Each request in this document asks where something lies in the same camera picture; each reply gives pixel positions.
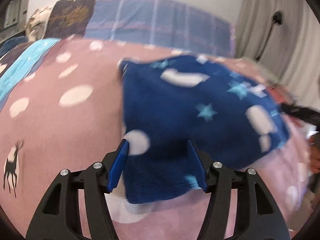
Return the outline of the person's right hand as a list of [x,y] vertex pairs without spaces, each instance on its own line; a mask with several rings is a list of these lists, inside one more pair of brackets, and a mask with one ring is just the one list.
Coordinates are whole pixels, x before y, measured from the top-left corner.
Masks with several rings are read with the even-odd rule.
[[310,170],[314,174],[319,173],[320,168],[320,152],[319,146],[316,145],[316,141],[319,141],[319,133],[310,137]]

